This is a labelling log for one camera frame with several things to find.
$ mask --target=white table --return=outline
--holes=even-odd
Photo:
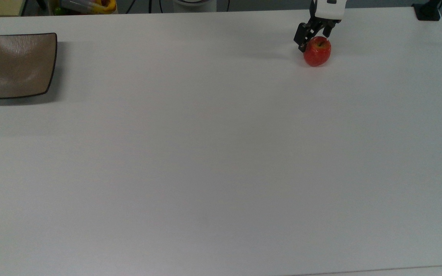
[[[348,9],[0,18],[58,34],[0,101],[0,275],[282,276],[442,265],[442,21]]]

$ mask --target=apple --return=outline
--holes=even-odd
[[[316,36],[308,42],[303,57],[308,65],[319,66],[328,61],[331,49],[332,46],[328,39],[323,36]]]

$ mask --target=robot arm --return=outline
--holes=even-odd
[[[298,43],[301,52],[304,52],[307,43],[319,30],[323,29],[325,37],[330,36],[332,28],[344,18],[344,9],[347,0],[312,0],[310,4],[310,20],[300,23],[294,42]]]

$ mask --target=floor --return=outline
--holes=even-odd
[[[133,1],[134,4],[129,13],[147,13],[148,1],[146,0],[116,0],[119,13],[126,13]],[[172,0],[153,0],[153,13],[160,12],[159,1],[162,2],[163,12],[172,12]],[[348,8],[358,7],[410,7],[412,3],[425,3],[426,0],[348,0]],[[287,10],[308,9],[310,0],[230,0],[229,11],[251,10]],[[228,0],[218,0],[218,11],[226,11]],[[48,12],[41,11],[35,0],[27,0],[23,11],[24,16],[46,15]]]

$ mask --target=black cable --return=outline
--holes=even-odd
[[[128,14],[128,13],[130,12],[130,8],[132,8],[132,6],[134,5],[134,3],[135,3],[135,0],[132,0],[132,3],[130,3],[129,8],[128,8],[127,11],[126,11],[126,14]]]

